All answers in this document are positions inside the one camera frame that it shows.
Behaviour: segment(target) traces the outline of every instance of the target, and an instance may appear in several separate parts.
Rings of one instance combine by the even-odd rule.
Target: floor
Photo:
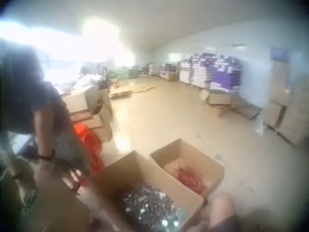
[[[230,193],[247,226],[289,231],[297,222],[309,189],[305,150],[267,129],[262,136],[256,134],[254,120],[233,112],[222,118],[208,115],[198,97],[200,90],[184,83],[146,76],[122,85],[154,88],[112,100],[113,139],[103,145],[101,154],[106,165],[131,150],[148,156],[183,138],[225,166],[224,180],[210,200]]]

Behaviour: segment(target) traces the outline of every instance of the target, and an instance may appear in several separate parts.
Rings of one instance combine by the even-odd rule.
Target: person
[[[200,232],[241,232],[241,224],[229,194],[214,198],[201,212]]]
[[[43,70],[34,49],[19,45],[1,59],[1,134],[2,157],[18,181],[8,131],[33,134],[38,147],[38,184],[60,174],[76,191],[70,170],[90,175],[86,148],[74,133],[69,113],[51,83],[44,81]]]

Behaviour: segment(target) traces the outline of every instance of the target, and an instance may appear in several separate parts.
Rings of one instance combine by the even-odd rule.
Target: dark t-shirt
[[[54,130],[67,126],[69,117],[57,90],[43,80],[43,71],[32,48],[22,47],[7,53],[1,63],[2,120],[7,130],[34,133],[33,113],[52,107]]]

